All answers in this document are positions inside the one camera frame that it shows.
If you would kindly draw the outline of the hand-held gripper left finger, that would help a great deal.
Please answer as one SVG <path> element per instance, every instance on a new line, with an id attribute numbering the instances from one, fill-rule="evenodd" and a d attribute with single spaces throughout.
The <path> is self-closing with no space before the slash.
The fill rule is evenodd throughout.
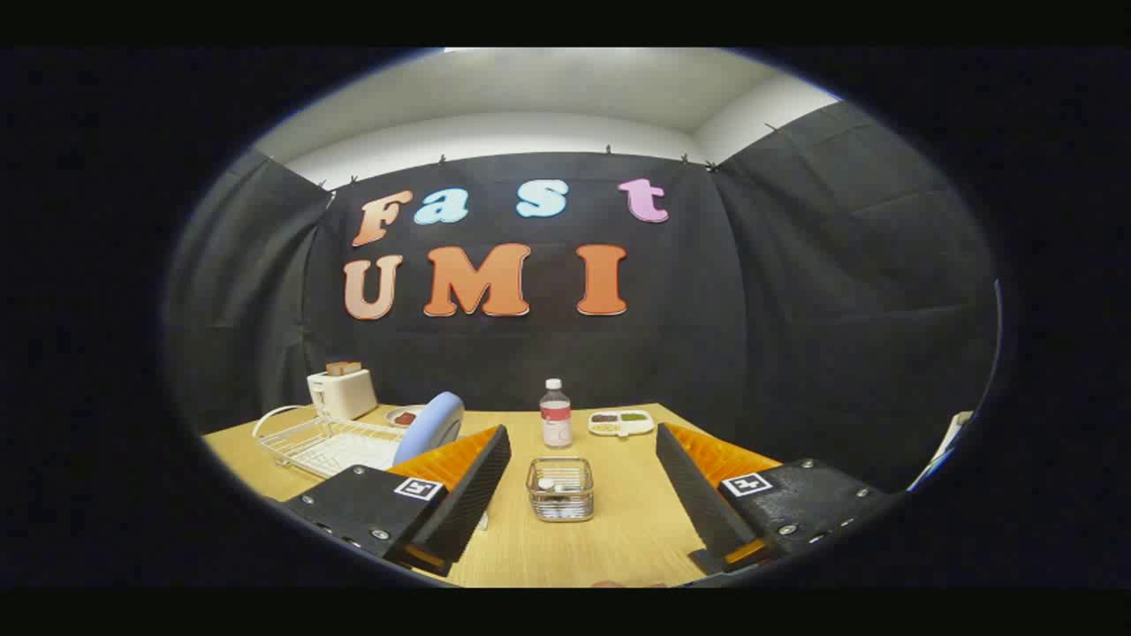
<path id="1" fill-rule="evenodd" d="M 448 575 L 512 459 L 495 426 L 399 466 L 349 466 L 283 500 L 287 515 L 375 559 Z"/>

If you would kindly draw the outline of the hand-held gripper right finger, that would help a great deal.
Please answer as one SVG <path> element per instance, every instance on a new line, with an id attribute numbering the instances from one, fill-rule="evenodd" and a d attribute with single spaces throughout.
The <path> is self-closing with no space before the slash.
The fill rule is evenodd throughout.
<path id="1" fill-rule="evenodd" d="M 692 558 L 707 575 L 808 552 L 893 502 L 823 459 L 780 463 L 682 426 L 656 427 L 656 456 L 702 540 Z"/>

